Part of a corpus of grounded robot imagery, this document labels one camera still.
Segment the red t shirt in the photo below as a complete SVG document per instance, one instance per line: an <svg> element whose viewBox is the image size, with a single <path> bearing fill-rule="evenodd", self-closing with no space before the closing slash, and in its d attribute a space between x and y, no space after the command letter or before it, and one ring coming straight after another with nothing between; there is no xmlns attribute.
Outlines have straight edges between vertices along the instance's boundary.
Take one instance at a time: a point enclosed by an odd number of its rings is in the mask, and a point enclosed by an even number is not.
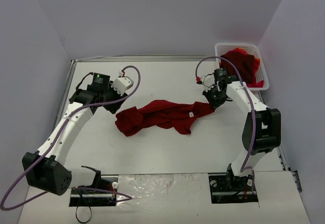
<svg viewBox="0 0 325 224"><path fill-rule="evenodd" d="M181 135L190 135L191 126L198 118L214 112L208 103L178 104L154 100L140 109L131 107L119 112L115 125L127 137L152 126L174 128Z"/></svg>

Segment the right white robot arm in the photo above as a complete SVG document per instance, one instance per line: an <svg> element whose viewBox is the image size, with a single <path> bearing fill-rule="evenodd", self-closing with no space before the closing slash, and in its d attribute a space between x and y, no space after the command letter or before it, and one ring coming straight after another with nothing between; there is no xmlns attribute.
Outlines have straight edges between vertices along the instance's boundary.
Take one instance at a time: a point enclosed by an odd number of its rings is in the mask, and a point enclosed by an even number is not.
<svg viewBox="0 0 325 224"><path fill-rule="evenodd" d="M225 183L229 189L237 190L243 178L253 176L253 170L262 157L280 146L281 113L262 103L240 81L238 76L229 76L225 69L215 69L214 84L203 91L212 109L217 109L231 100L246 115L242 133L242 145L238 157L229 164Z"/></svg>

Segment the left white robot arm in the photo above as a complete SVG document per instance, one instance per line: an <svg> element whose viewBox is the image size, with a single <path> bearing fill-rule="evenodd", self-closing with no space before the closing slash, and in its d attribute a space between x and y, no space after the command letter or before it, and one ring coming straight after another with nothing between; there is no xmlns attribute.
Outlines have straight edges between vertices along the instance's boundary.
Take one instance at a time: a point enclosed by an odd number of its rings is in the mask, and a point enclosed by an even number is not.
<svg viewBox="0 0 325 224"><path fill-rule="evenodd" d="M64 166L66 158L78 134L97 108L103 106L115 114L134 82L124 75L114 81L108 75L93 73L92 76L92 83L86 89L76 87L64 116L47 141L36 152L24 155L22 164L29 171L26 175L29 186L58 196L69 188L79 186L84 186L91 193L102 188L98 170L87 167L69 170Z"/></svg>

